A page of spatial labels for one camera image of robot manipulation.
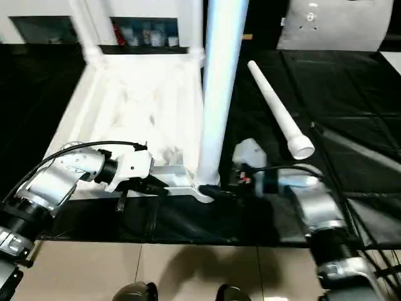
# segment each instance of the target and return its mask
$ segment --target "black cable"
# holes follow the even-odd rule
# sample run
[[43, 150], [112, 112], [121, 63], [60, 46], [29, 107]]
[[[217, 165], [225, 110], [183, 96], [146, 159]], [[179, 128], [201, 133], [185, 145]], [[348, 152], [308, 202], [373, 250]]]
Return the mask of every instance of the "black cable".
[[395, 256], [395, 258], [397, 259], [397, 263], [398, 263], [398, 265], [401, 265], [401, 263], [400, 263], [400, 260], [399, 260], [399, 258], [398, 258], [398, 255], [397, 255], [397, 253], [393, 250], [393, 253], [394, 253], [394, 256]]
[[273, 171], [273, 170], [279, 170], [279, 169], [296, 169], [299, 171], [306, 171], [310, 173], [312, 176], [317, 177], [321, 182], [325, 182], [325, 177], [324, 175], [320, 174], [319, 172], [316, 172], [312, 170], [309, 167], [306, 166], [299, 166], [299, 165], [278, 165], [278, 166], [265, 166], [265, 167], [259, 167], [259, 168], [253, 168], [255, 172], [258, 171]]
[[107, 141], [96, 141], [96, 142], [88, 142], [88, 143], [82, 143], [78, 145], [73, 145], [71, 147], [68, 147], [63, 150], [59, 150], [58, 152], [55, 152], [54, 154], [48, 156], [47, 158], [43, 159], [41, 162], [36, 164], [21, 180], [18, 181], [17, 184], [14, 185], [13, 188], [11, 188], [10, 192], [7, 193], [7, 195], [3, 198], [2, 203], [4, 203], [5, 200], [10, 198], [13, 193], [22, 185], [24, 184], [41, 166], [45, 165], [47, 162], [56, 159], [57, 157], [61, 157], [71, 151], [74, 151], [76, 149], [82, 149], [84, 147], [89, 147], [89, 146], [94, 146], [94, 145], [110, 145], [110, 144], [119, 144], [119, 145], [130, 145], [134, 147], [135, 149], [145, 149], [146, 147], [142, 144], [135, 143], [135, 142], [128, 142], [128, 141], [114, 141], [114, 140], [107, 140]]
[[[401, 265], [394, 265], [393, 268], [397, 271], [397, 273], [401, 273]], [[391, 271], [388, 268], [384, 268], [378, 272], [375, 272], [377, 278], [389, 274], [391, 274]]]
[[[375, 253], [373, 252], [372, 255], [373, 255], [373, 259], [376, 261]], [[386, 283], [386, 281], [383, 281], [383, 282], [384, 282], [384, 286], [385, 286], [386, 291], [387, 291], [387, 296], [390, 296], [390, 292], [388, 291], [387, 283]]]
[[[358, 236], [359, 236], [359, 237], [362, 237], [362, 236], [361, 236], [361, 233], [360, 233], [360, 231], [359, 231], [358, 226], [356, 226], [355, 228], [357, 229]], [[366, 258], [366, 259], [373, 265], [373, 267], [375, 268], [375, 270], [376, 270], [375, 275], [378, 275], [378, 274], [379, 274], [379, 271], [381, 271], [382, 268], [380, 268], [379, 265], [377, 264], [377, 262], [367, 253], [367, 250], [366, 250], [365, 245], [363, 244], [363, 242], [362, 242], [362, 245], [361, 245], [361, 251], [362, 251], [362, 253], [363, 253], [363, 256], [365, 256], [365, 258]], [[388, 284], [388, 286], [392, 289], [392, 291], [394, 292], [394, 294], [395, 294], [395, 295], [398, 295], [397, 287], [395, 286], [395, 284], [393, 283], [393, 281], [391, 281], [391, 279], [389, 279], [389, 277], [388, 277], [387, 275], [383, 275], [382, 278], [383, 278], [383, 280]]]

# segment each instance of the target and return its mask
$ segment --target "robotic arm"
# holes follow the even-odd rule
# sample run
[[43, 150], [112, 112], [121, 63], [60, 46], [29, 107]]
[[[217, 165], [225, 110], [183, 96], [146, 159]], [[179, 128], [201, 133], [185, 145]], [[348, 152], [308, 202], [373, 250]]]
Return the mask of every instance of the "robotic arm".
[[[64, 149], [77, 145], [73, 142]], [[0, 210], [0, 301], [9, 300], [23, 277], [18, 265], [29, 266], [27, 256], [46, 224], [71, 198], [78, 181], [105, 183], [105, 191], [134, 190], [167, 195], [167, 185], [150, 175], [153, 159], [146, 146], [111, 159], [107, 150], [83, 147], [57, 157], [39, 169], [6, 199]]]
[[[304, 167], [320, 173], [313, 166]], [[349, 244], [345, 219], [325, 184], [307, 171], [278, 171], [281, 193], [291, 198], [316, 274], [326, 290], [323, 300], [384, 301], [369, 263]]]

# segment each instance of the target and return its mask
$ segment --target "black fabric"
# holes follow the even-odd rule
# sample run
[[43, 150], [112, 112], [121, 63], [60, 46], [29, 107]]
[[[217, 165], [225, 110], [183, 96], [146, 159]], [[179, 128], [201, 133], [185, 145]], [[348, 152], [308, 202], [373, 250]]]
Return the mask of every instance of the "black fabric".
[[0, 197], [40, 161], [85, 62], [77, 45], [0, 45]]
[[[400, 172], [327, 139], [321, 130], [335, 130], [400, 163], [398, 129], [401, 119], [397, 97], [400, 75], [380, 53], [243, 51], [224, 140], [222, 176], [231, 168], [234, 146], [246, 138], [255, 139], [271, 164], [291, 160], [286, 141], [247, 70], [248, 60], [256, 61], [297, 124], [316, 146], [315, 154], [304, 162], [326, 174], [329, 186], [346, 213], [344, 198], [350, 198], [380, 245], [399, 248], [401, 215], [397, 217], [395, 213], [401, 205]], [[223, 184], [229, 179], [223, 177]], [[275, 213], [293, 214], [289, 204], [280, 205], [273, 203]], [[278, 219], [275, 223], [280, 242], [287, 240], [290, 235], [283, 231], [286, 225], [280, 224]], [[296, 225], [292, 224], [291, 228], [296, 229]], [[366, 236], [363, 238], [367, 246], [373, 246]], [[291, 237], [292, 241], [296, 239], [301, 241], [300, 237]]]
[[144, 46], [115, 46], [101, 45], [102, 52], [106, 55], [159, 55], [159, 54], [184, 54], [188, 52], [186, 47], [144, 47]]
[[203, 204], [191, 196], [128, 198], [123, 213], [116, 212], [116, 207], [117, 199], [71, 201], [41, 239], [197, 245], [279, 243], [267, 200]]
[[401, 1], [393, 2], [393, 11], [380, 51], [401, 51]]

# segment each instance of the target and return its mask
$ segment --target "white pvc pipe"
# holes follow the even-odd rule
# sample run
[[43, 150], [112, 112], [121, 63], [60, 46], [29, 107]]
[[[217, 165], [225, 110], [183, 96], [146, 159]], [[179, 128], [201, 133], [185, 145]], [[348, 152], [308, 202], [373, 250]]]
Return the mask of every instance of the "white pvc pipe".
[[101, 49], [95, 44], [96, 29], [90, 20], [90, 15], [84, 1], [69, 0], [72, 23], [78, 34], [83, 49], [85, 61], [99, 60], [103, 55]]
[[293, 155], [296, 160], [306, 159], [311, 156], [315, 152], [315, 147], [310, 139], [302, 134], [294, 119], [288, 113], [286, 107], [283, 105], [276, 92], [274, 92], [257, 64], [254, 61], [250, 61], [248, 63], [248, 68], [287, 139], [288, 150], [291, 155]]
[[188, 45], [186, 46], [189, 46], [190, 53], [204, 56], [203, 0], [180, 0], [177, 3], [179, 5], [178, 20], [180, 43], [188, 41]]
[[204, 73], [204, 118], [195, 185], [219, 184], [224, 132], [248, 0], [210, 0]]

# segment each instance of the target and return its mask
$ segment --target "silver robot arm segment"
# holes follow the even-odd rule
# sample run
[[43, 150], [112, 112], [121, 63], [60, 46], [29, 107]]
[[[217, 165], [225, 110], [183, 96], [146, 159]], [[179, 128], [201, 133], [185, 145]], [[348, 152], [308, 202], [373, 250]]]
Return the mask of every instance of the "silver robot arm segment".
[[[313, 166], [304, 166], [321, 174]], [[278, 184], [281, 194], [294, 202], [318, 279], [326, 290], [323, 299], [386, 300], [369, 263], [350, 246], [344, 216], [325, 184], [295, 169], [279, 170]]]
[[74, 193], [77, 182], [94, 180], [101, 173], [104, 163], [105, 156], [91, 147], [74, 150], [38, 170], [21, 186], [16, 197], [38, 204], [55, 216], [60, 206]]

